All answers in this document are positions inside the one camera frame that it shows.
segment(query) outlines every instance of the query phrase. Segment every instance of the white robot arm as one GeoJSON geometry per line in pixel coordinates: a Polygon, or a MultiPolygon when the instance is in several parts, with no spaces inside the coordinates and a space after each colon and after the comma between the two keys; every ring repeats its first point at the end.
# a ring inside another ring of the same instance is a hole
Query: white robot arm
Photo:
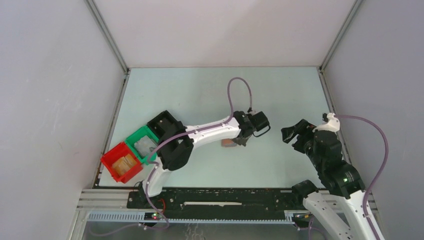
{"type": "Polygon", "coordinates": [[[156,162],[155,167],[150,172],[152,175],[150,179],[144,180],[142,183],[143,189],[144,191],[147,189],[149,197],[157,196],[162,192],[162,188],[171,173],[186,165],[192,150],[223,139],[232,139],[236,144],[246,146],[246,142],[252,135],[259,137],[271,129],[268,118],[261,111],[250,111],[248,113],[236,111],[233,116],[196,126],[183,126],[180,121],[176,121],[173,117],[168,117],[168,119],[155,118],[154,121],[155,128],[161,128],[164,132],[159,143],[177,134],[186,134],[158,150],[157,157],[154,160],[156,162]],[[265,127],[268,128],[262,134],[254,134],[265,127]]]}
{"type": "MultiPolygon", "coordinates": [[[[297,141],[292,146],[309,157],[322,184],[342,209],[349,226],[327,205],[311,181],[296,184],[292,187],[293,193],[334,239],[384,240],[374,216],[364,214],[362,204],[365,186],[361,176],[352,165],[342,160],[342,144],[336,135],[340,130],[340,121],[334,113],[324,114],[323,120],[326,123],[319,126],[302,119],[295,126],[282,128],[282,139],[283,142],[289,143],[298,135],[297,141]],[[377,235],[374,234],[367,219],[370,219],[377,235]]],[[[371,213],[368,202],[366,207],[371,213]]]]}

